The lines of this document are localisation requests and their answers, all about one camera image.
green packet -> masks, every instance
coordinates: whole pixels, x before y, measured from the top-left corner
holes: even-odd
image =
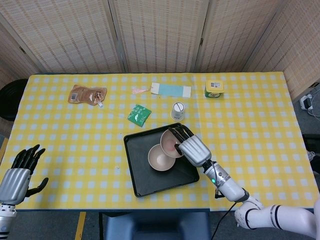
[[[135,105],[128,116],[128,120],[142,127],[151,114],[151,111],[141,105]]]

brown pouch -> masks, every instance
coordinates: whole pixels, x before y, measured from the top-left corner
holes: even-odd
[[[68,97],[68,103],[79,104],[87,103],[92,106],[99,104],[105,99],[107,93],[106,87],[85,87],[81,85],[74,85]]]

power strip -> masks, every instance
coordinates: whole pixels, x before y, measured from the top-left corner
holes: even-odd
[[[300,98],[299,102],[302,110],[308,111],[313,109],[311,99],[312,99],[311,94],[305,95],[302,98]]]

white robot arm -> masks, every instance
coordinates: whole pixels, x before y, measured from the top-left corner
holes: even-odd
[[[179,153],[183,153],[195,167],[203,167],[204,174],[229,201],[243,203],[234,213],[238,226],[245,229],[277,228],[320,240],[319,199],[314,205],[314,214],[299,207],[264,207],[259,200],[240,187],[217,162],[211,161],[210,150],[186,126],[169,130],[181,143],[175,145]]]
[[[25,197],[39,193],[48,183],[48,178],[33,189],[29,188],[31,176],[37,166],[38,160],[45,149],[36,151],[40,145],[28,150],[22,150],[15,157],[11,169],[8,169],[0,184],[0,239],[7,239],[13,221],[16,219],[16,205]]]

bowl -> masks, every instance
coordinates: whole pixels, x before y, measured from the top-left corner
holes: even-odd
[[[166,171],[173,167],[176,159],[167,156],[162,150],[160,144],[154,145],[148,153],[150,166],[157,171]]]
[[[173,135],[172,132],[170,132],[170,130],[166,130],[160,139],[160,146],[162,148],[162,151],[169,157],[171,158],[180,158],[183,155],[180,155],[176,148],[175,148],[175,144],[180,144],[180,142],[178,141],[178,139],[176,139],[176,137]]]

